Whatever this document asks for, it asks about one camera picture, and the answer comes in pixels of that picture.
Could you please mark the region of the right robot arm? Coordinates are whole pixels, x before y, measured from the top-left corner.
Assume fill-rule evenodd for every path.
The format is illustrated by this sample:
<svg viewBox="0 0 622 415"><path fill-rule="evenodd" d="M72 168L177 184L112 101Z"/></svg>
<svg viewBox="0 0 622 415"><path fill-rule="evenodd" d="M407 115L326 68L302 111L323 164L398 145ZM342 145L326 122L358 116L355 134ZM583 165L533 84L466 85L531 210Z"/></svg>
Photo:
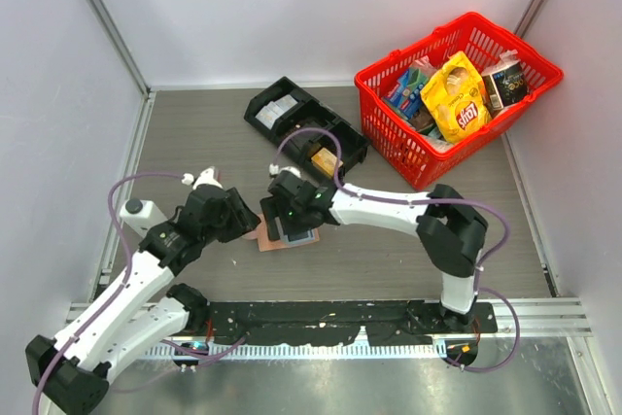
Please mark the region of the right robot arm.
<svg viewBox="0 0 622 415"><path fill-rule="evenodd" d="M316 186L284 170L267 191L260 207L271 240L322 225L367 225L418 238L441 273L440 323L459 332L473 322L476 267L488 223L451 187L397 193L335 182Z"/></svg>

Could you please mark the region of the black VIP credit card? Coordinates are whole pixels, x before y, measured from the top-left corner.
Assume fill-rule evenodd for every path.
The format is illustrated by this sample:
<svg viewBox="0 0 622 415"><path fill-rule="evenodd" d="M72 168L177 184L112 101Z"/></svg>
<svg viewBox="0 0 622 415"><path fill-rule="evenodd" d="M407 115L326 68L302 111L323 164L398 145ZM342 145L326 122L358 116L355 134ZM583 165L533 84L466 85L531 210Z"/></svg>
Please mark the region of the black VIP credit card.
<svg viewBox="0 0 622 415"><path fill-rule="evenodd" d="M316 231L306 230L296 234L284 234L282 241L288 246L300 246L313 243L317 240Z"/></svg>

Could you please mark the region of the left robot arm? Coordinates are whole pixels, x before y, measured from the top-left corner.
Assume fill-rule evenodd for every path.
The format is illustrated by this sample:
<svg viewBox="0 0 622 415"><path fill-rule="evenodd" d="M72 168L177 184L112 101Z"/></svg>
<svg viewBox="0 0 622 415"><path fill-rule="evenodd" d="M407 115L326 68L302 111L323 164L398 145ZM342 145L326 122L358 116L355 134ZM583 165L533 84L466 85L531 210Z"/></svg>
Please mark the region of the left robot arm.
<svg viewBox="0 0 622 415"><path fill-rule="evenodd" d="M35 336L25 356L36 388L31 411L47 398L66 414L88 414L116 378L146 350L182 331L197 335L210 319L209 301L174 279L210 243L253 231L259 217L238 190L212 176L194 180L186 202L167 218L152 202L132 198L113 216L141 235L122 273L72 323L52 338Z"/></svg>

